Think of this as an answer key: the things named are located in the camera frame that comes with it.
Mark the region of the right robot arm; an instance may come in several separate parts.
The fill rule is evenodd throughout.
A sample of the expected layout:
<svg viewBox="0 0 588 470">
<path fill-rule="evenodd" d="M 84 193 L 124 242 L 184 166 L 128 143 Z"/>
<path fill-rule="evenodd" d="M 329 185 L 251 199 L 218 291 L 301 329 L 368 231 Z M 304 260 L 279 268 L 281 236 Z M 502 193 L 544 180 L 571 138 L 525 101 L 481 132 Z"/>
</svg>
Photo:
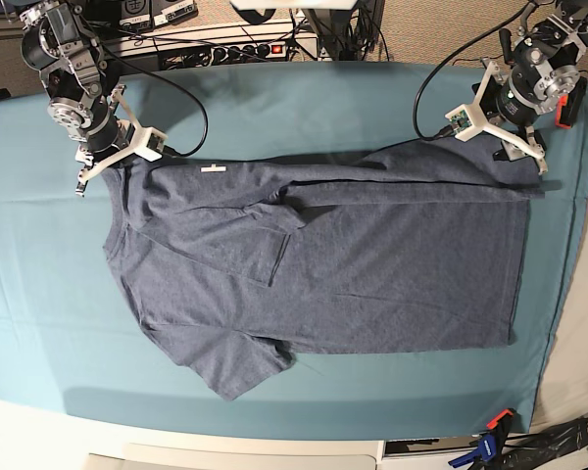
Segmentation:
<svg viewBox="0 0 588 470">
<path fill-rule="evenodd" d="M 78 143 L 76 160 L 91 170 L 127 145 L 111 101 L 119 69 L 108 63 L 78 3 L 39 1 L 24 7 L 20 20 L 22 56 L 39 73 L 47 113 Z"/>
</svg>

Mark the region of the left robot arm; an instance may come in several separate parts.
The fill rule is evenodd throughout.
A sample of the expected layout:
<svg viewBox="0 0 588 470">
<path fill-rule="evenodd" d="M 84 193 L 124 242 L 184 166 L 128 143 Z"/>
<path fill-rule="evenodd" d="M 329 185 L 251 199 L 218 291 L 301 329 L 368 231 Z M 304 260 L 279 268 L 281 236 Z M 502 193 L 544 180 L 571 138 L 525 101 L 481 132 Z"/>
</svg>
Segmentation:
<svg viewBox="0 0 588 470">
<path fill-rule="evenodd" d="M 557 1 L 556 11 L 511 40 L 500 31 L 500 42 L 510 74 L 495 98 L 498 117 L 517 128 L 530 149 L 544 153 L 546 144 L 534 123 L 555 114 L 555 124 L 570 129 L 577 120 L 588 82 L 578 63 L 588 50 L 588 1 Z"/>
</svg>

